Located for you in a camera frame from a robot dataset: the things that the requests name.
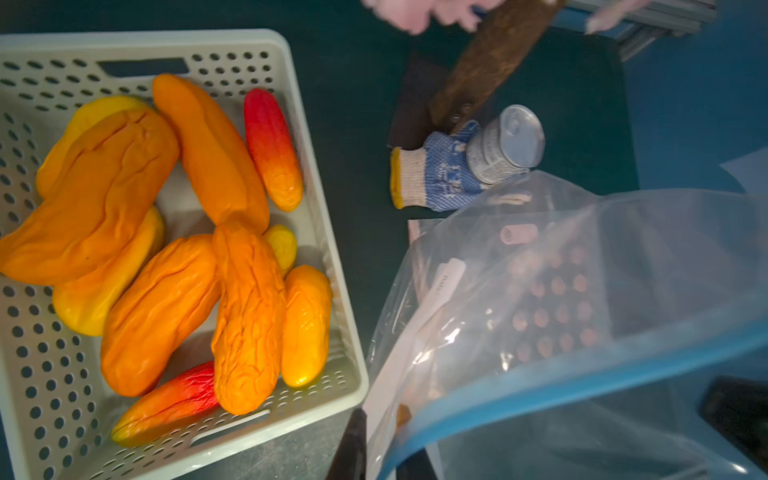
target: perforated basket wall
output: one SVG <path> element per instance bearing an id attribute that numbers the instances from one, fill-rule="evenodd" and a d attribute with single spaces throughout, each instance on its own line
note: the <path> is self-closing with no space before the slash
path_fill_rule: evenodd
<path id="1" fill-rule="evenodd" d="M 280 381 L 251 414 L 219 409 L 150 445 L 123 449 L 109 432 L 135 399 L 117 396 L 101 378 L 101 339 L 61 323 L 51 287 L 0 276 L 0 412 L 17 479 L 173 478 L 362 401 L 368 388 L 362 350 L 293 61 L 281 36 L 264 30 L 6 35 L 0 37 L 0 64 L 0 234 L 13 231 L 40 204 L 35 172 L 80 106 L 112 94 L 151 101 L 154 74 L 170 70 L 216 98 L 240 133 L 243 97 L 251 88 L 268 88 L 278 97 L 301 161 L 305 196 L 290 214 L 271 206 L 273 222 L 294 231 L 297 264 L 324 270 L 334 292 L 331 353 L 311 386 L 292 390 Z M 213 230 L 180 165 L 157 206 L 167 241 Z M 175 352 L 161 381 L 212 358 L 215 316 L 214 309 Z"/>

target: basket handle hole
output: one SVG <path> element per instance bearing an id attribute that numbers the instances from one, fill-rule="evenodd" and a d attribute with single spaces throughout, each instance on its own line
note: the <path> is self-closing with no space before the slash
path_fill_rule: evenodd
<path id="1" fill-rule="evenodd" d="M 264 420 L 266 420 L 267 416 L 269 416 L 270 410 L 264 409 L 260 410 L 259 412 L 252 413 L 250 415 L 245 415 L 242 418 L 238 418 L 237 420 L 234 420 L 226 425 L 222 425 L 217 428 L 213 428 L 211 430 L 208 430 L 207 432 L 202 432 L 198 435 L 196 435 L 192 442 L 190 443 L 190 447 L 196 447 L 200 444 L 203 444 L 205 442 L 209 442 L 214 439 L 218 439 L 219 437 L 222 437 L 228 433 L 234 432 L 236 430 L 244 429 L 248 426 L 255 425 L 257 423 L 261 423 Z"/>
<path id="2" fill-rule="evenodd" d="M 153 77 L 161 73 L 186 74 L 190 72 L 181 58 L 147 58 L 145 60 L 98 61 L 101 70 L 110 77 Z"/>

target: toy mango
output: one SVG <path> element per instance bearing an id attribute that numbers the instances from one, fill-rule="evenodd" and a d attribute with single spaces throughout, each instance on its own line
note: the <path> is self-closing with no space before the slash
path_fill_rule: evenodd
<path id="1" fill-rule="evenodd" d="M 270 224 L 264 186 L 248 147 L 221 107 L 201 88 L 171 74 L 155 77 L 154 103 L 181 139 L 181 163 L 208 217 L 239 212 L 263 233 Z"/>
<path id="2" fill-rule="evenodd" d="M 283 272 L 257 228 L 238 216 L 214 231 L 221 302 L 214 351 L 214 390 L 221 406 L 242 415 L 277 384 L 286 315 Z"/>
<path id="3" fill-rule="evenodd" d="M 273 225 L 264 232 L 264 239 L 275 252 L 275 257 L 283 271 L 283 277 L 285 277 L 296 262 L 296 252 L 299 249 L 296 237 L 293 232 L 288 230 L 288 227 Z"/>
<path id="4" fill-rule="evenodd" d="M 163 246 L 164 230 L 163 217 L 152 207 L 136 237 L 115 258 L 86 276 L 56 285 L 53 306 L 61 321 L 77 333 L 101 336 L 112 306 Z"/>
<path id="5" fill-rule="evenodd" d="M 104 265 L 134 238 L 178 154 L 152 110 L 106 117 L 74 141 L 45 202 L 0 240 L 0 272 L 58 285 Z"/>
<path id="6" fill-rule="evenodd" d="M 293 211 L 301 203 L 303 179 L 288 123 L 270 92 L 256 88 L 243 105 L 245 137 L 266 192 L 277 208 Z"/>
<path id="7" fill-rule="evenodd" d="M 326 276 L 309 265 L 288 273 L 286 291 L 280 372 L 286 385 L 298 388 L 314 380 L 326 365 L 333 292 Z"/>
<path id="8" fill-rule="evenodd" d="M 101 342 L 101 374 L 123 396 L 140 396 L 159 380 L 171 353 L 219 300 L 211 235 L 167 245 L 112 307 Z"/>
<path id="9" fill-rule="evenodd" d="M 111 437 L 124 447 L 143 445 L 218 406 L 214 395 L 214 363 L 207 362 L 141 397 L 120 418 Z"/>
<path id="10" fill-rule="evenodd" d="M 147 104 L 137 98 L 118 95 L 116 97 L 99 98 L 80 107 L 72 115 L 67 129 L 64 130 L 64 135 L 48 152 L 43 165 L 38 169 L 37 177 L 35 177 L 38 194 L 43 198 L 48 198 L 55 181 L 61 173 L 61 167 L 64 164 L 64 158 L 69 151 L 69 147 L 72 146 L 80 135 L 106 117 L 132 108 L 147 108 Z"/>

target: glove cuff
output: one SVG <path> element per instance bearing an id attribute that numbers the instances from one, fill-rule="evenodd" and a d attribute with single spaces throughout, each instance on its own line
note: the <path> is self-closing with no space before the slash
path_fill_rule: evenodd
<path id="1" fill-rule="evenodd" d="M 395 207 L 398 209 L 412 205 L 425 207 L 427 204 L 424 183 L 424 171 L 427 165 L 426 149 L 409 151 L 397 147 L 392 150 L 389 163 L 391 167 L 389 192 L 392 194 Z"/>

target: wooden stick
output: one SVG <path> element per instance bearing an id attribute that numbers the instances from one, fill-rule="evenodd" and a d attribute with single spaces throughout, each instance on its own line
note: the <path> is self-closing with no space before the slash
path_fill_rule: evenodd
<path id="1" fill-rule="evenodd" d="M 457 131 L 515 71 L 563 8 L 565 0 L 507 0 L 480 24 L 451 71 L 445 88 L 429 101 L 439 131 Z"/>

